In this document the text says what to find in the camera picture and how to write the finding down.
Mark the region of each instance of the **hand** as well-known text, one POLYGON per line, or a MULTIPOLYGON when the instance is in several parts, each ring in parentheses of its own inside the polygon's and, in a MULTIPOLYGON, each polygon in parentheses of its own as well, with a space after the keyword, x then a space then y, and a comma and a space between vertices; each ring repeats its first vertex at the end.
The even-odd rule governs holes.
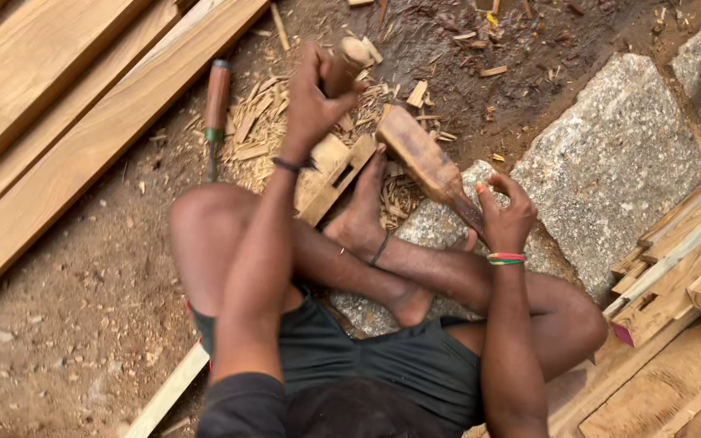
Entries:
POLYGON ((492 253, 523 254, 527 237, 538 218, 538 209, 532 204, 521 185, 506 174, 492 174, 488 182, 510 198, 510 206, 501 207, 485 184, 478 184, 477 199, 484 215, 485 237, 492 253))
MULTIPOLYGON (((318 88, 318 78, 329 73, 331 57, 315 44, 305 46, 302 64, 291 79, 288 97, 288 128, 281 156, 292 163, 302 163, 343 114, 356 105, 355 92, 327 99, 318 88)), ((364 86, 357 84, 356 90, 364 86)))

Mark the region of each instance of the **soil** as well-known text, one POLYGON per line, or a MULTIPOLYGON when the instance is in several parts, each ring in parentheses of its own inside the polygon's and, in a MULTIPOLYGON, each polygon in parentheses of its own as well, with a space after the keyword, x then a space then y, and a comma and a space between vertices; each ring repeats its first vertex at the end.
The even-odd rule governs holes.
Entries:
MULTIPOLYGON (((562 0, 529 3, 532 19, 522 2, 502 0, 493 29, 466 2, 389 0, 378 32, 377 5, 283 0, 295 48, 284 54, 267 14, 254 29, 273 35, 248 33, 230 56, 233 95, 247 96, 270 69, 292 71, 304 41, 331 44, 350 30, 381 51, 385 61, 371 77, 401 85, 402 105, 418 80, 428 81, 436 105, 427 114, 449 120, 441 128, 458 140, 442 145, 460 167, 483 159, 508 172, 613 53, 650 55, 663 67, 701 26, 701 0, 588 0, 584 15, 562 0), (654 15, 662 8, 664 25, 654 15), (486 49, 453 39, 472 31, 486 49), (500 65, 508 72, 481 77, 500 65)), ((118 436, 199 338, 170 258, 167 215, 206 172, 205 146, 186 127, 203 111, 206 79, 2 275, 0 436, 118 436)), ((558 248, 554 257, 566 263, 558 248)), ((157 436, 198 418, 205 381, 206 374, 195 381, 157 436)), ((169 436, 190 436, 195 426, 169 436)))

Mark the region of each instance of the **person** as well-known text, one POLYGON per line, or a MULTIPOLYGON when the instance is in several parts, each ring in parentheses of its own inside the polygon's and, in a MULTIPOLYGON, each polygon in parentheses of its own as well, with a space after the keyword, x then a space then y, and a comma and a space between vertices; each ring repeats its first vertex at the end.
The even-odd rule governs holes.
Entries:
MULTIPOLYGON (((311 149, 357 102, 327 100, 330 58, 307 45, 290 82, 287 135, 260 197, 211 184, 170 212, 174 258, 212 359, 197 436, 548 436, 545 383, 604 343, 598 307, 567 281, 471 252, 477 234, 437 250, 379 226, 381 146, 348 209, 323 234, 292 217, 311 149), (401 331, 349 338, 309 284, 355 292, 401 331), (484 317, 424 322, 433 292, 484 317)), ((504 174, 477 187, 494 253, 519 255, 537 210, 504 174)))

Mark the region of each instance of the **leg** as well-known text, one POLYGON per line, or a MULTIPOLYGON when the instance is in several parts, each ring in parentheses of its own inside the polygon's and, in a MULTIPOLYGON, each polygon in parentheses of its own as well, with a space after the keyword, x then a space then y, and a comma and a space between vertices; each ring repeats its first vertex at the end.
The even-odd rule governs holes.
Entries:
MULTIPOLYGON (((233 185, 205 185, 183 195, 170 212, 174 257, 189 300, 208 316, 216 314, 227 269, 234 257, 258 197, 233 185)), ((410 281, 376 270, 318 233, 294 220, 295 271, 300 277, 331 288, 364 294, 391 310, 402 326, 420 323, 432 294, 410 281)), ((301 303, 296 288, 287 308, 301 303)))
MULTIPOLYGON (((371 260, 384 239, 384 231, 378 225, 383 168, 379 165, 365 169, 348 211, 325 231, 363 260, 371 260)), ((493 266, 482 257, 458 250, 424 248, 392 236, 376 264, 444 293, 480 316, 488 314, 493 266)), ((604 343, 608 328, 599 308, 569 282, 528 273, 527 293, 534 343, 547 378, 564 373, 604 343)), ((483 324, 454 326, 449 332, 481 353, 483 324)))

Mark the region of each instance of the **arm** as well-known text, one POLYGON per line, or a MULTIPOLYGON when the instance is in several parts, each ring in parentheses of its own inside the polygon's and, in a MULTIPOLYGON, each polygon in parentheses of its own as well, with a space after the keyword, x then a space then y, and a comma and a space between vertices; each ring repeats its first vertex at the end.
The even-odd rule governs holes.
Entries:
MULTIPOLYGON (((477 187, 489 248, 521 254, 537 209, 510 177, 493 174, 489 182, 511 200, 509 207, 500 208, 488 188, 477 187)), ((532 345, 523 264, 494 266, 481 382, 492 436, 548 436, 545 381, 532 345)))
MULTIPOLYGON (((326 53, 307 45, 302 66, 290 85, 288 128, 280 154, 284 162, 304 163, 312 148, 356 103, 355 93, 336 101, 326 99, 317 84, 328 70, 326 53)), ((283 380, 277 336, 293 271, 291 214, 296 183, 296 172, 275 167, 240 243, 217 312, 217 354, 210 383, 246 372, 283 380)))

